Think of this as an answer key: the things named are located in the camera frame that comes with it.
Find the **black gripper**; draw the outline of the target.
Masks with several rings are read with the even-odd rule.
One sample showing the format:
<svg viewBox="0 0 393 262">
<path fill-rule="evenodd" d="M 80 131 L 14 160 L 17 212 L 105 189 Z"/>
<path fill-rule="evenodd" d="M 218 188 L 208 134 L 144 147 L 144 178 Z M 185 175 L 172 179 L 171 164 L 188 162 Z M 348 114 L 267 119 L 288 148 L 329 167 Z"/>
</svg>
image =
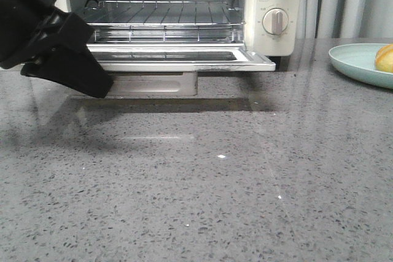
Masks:
<svg viewBox="0 0 393 262">
<path fill-rule="evenodd" d="M 56 1 L 1 0 L 1 68 L 104 98 L 114 82 L 87 48 L 93 29 Z"/>
</svg>

